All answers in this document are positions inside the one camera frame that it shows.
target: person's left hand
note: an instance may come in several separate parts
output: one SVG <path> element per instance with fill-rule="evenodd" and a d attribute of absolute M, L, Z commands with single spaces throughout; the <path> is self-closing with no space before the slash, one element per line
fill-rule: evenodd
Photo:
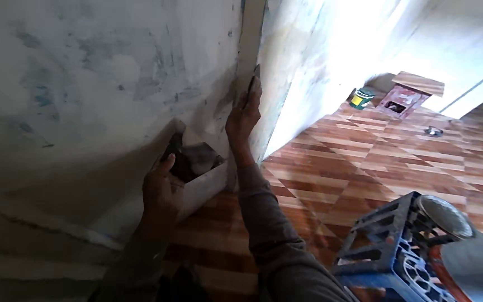
<path fill-rule="evenodd" d="M 143 182 L 143 217 L 136 235 L 144 239 L 166 239 L 176 225 L 183 205 L 184 183 L 169 173 L 174 154 L 151 170 Z"/>

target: plastering trowel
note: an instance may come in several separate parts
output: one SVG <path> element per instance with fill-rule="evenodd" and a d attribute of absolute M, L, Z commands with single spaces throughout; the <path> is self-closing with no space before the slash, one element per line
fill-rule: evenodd
<path fill-rule="evenodd" d="M 260 78 L 260 64 L 258 64 L 254 68 L 253 76 L 251 77 L 251 81 L 249 82 L 249 87 L 247 88 L 247 98 L 245 98 L 245 100 L 242 100 L 242 102 L 244 102 L 242 108 L 245 108 L 247 106 L 247 103 L 249 102 L 249 95 L 251 95 L 255 77 Z"/>

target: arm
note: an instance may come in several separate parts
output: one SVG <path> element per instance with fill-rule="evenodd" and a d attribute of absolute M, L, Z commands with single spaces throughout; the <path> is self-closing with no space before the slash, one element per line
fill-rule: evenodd
<path fill-rule="evenodd" d="M 281 211 L 276 196 L 253 160 L 248 137 L 260 119 L 260 81 L 245 109 L 234 108 L 227 121 L 232 154 L 238 167 L 239 205 L 249 232 L 249 249 L 263 285 L 275 301 L 351 301 L 342 286 L 306 251 Z"/>
<path fill-rule="evenodd" d="M 141 222 L 89 301 L 155 301 L 167 239 L 182 200 L 181 184 L 169 175 L 174 161 L 169 156 L 145 177 Z"/>

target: bucket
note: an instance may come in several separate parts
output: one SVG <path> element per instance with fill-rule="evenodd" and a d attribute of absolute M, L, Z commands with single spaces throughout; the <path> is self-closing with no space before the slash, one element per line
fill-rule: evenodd
<path fill-rule="evenodd" d="M 349 101 L 349 105 L 355 109 L 363 110 L 374 96 L 376 94 L 370 88 L 363 87 L 355 92 L 353 99 Z"/>

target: hand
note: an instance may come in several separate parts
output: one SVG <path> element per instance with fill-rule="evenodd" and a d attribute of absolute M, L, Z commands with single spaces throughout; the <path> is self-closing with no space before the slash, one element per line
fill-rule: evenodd
<path fill-rule="evenodd" d="M 229 118 L 226 120 L 225 130 L 229 138 L 232 154 L 235 157 L 238 168 L 243 168 L 254 163 L 249 148 L 249 135 L 260 119 L 260 96 L 262 86 L 258 77 L 254 78 L 253 89 L 248 96 L 242 93 L 238 106 L 232 109 Z"/>
<path fill-rule="evenodd" d="M 183 205 L 184 183 L 169 173 L 176 157 L 171 154 L 151 170 L 143 182 L 143 217 L 136 235 L 166 239 L 176 225 Z"/>

